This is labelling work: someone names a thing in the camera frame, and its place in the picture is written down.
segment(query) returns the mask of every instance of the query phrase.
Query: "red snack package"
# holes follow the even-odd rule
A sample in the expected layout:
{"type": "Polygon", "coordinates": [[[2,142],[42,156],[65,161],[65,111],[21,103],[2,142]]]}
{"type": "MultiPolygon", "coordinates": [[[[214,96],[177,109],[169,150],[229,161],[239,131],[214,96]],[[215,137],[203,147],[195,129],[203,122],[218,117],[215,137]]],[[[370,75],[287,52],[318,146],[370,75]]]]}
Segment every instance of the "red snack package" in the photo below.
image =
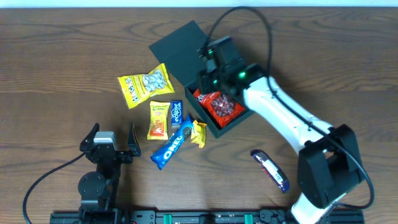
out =
{"type": "Polygon", "coordinates": [[[218,91],[201,95],[199,89],[197,89],[193,96],[202,107],[209,111],[221,128],[244,111],[243,106],[218,91]]]}

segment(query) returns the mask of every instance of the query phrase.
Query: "wood grain surface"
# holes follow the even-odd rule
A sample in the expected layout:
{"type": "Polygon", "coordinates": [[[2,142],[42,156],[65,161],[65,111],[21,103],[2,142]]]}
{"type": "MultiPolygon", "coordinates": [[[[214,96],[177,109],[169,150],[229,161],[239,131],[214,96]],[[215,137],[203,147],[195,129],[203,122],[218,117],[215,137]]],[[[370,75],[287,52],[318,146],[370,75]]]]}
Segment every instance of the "wood grain surface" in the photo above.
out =
{"type": "MultiPolygon", "coordinates": [[[[148,141],[149,102],[129,110],[116,77],[158,65],[148,46],[190,20],[208,32],[226,9],[1,9],[0,223],[23,223],[22,200],[48,170],[79,155],[80,141],[98,122],[126,149],[136,124],[142,156],[123,166],[118,204],[159,210],[258,209],[291,206],[300,194],[297,156],[260,116],[252,115],[206,146],[184,143],[164,170],[150,161],[164,141],[148,141]],[[281,194],[250,157],[265,150],[285,171],[281,194]]],[[[398,223],[398,9],[267,8],[274,29],[274,76],[319,118],[346,123],[358,137],[376,189],[367,223],[398,223]]],[[[215,37],[232,35],[250,62],[265,65],[266,35],[248,12],[236,12],[215,37]]],[[[176,93],[151,98],[179,100],[176,93]]],[[[185,114],[197,118],[183,98],[185,114]]],[[[55,210],[80,206],[77,184],[95,165],[86,159],[43,180],[28,201],[34,223],[55,210]]],[[[364,204],[362,183],[344,197],[364,204]]]]}

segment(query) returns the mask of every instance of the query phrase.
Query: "blue oreo package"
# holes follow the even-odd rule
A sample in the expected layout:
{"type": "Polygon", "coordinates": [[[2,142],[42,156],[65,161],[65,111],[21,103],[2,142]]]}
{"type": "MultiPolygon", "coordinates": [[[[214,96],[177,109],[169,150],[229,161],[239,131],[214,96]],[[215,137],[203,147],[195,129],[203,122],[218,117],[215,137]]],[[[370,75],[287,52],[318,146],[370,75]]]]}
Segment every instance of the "blue oreo package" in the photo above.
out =
{"type": "Polygon", "coordinates": [[[171,101],[172,126],[182,124],[182,100],[171,101]]]}
{"type": "Polygon", "coordinates": [[[150,157],[160,170],[163,169],[167,161],[177,152],[182,143],[191,136],[192,129],[193,123],[191,117],[187,115],[180,128],[167,140],[166,144],[150,157]]]}

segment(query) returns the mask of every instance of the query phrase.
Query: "yellow snack package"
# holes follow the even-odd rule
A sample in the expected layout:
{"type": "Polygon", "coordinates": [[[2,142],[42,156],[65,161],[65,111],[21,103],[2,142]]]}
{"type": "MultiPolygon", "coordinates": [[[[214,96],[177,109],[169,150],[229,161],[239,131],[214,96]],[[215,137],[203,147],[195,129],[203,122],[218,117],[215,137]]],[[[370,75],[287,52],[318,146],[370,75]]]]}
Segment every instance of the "yellow snack package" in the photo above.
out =
{"type": "Polygon", "coordinates": [[[203,148],[206,143],[206,125],[205,123],[199,123],[197,120],[193,122],[191,142],[199,144],[199,148],[203,148]]]}
{"type": "Polygon", "coordinates": [[[150,125],[147,139],[164,139],[167,136],[167,113],[169,112],[170,103],[150,102],[150,125]]]}
{"type": "Polygon", "coordinates": [[[149,97],[174,93],[164,63],[148,74],[127,75],[119,77],[118,80],[129,109],[146,101],[149,97]]]}

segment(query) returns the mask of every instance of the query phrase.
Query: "black box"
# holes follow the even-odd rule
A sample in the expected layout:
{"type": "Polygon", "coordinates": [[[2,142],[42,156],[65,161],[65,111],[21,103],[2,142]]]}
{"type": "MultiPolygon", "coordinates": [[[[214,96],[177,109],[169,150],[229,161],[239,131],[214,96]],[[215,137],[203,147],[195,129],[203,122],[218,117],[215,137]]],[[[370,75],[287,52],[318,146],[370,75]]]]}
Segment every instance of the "black box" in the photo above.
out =
{"type": "Polygon", "coordinates": [[[198,89],[197,74],[205,69],[205,63],[199,58],[197,50],[203,47],[206,38],[207,35],[198,24],[191,21],[149,48],[158,61],[165,63],[166,69],[185,87],[185,97],[207,124],[214,137],[218,138],[252,115],[253,111],[246,108],[224,128],[220,128],[212,115],[193,97],[193,92],[198,89]]]}

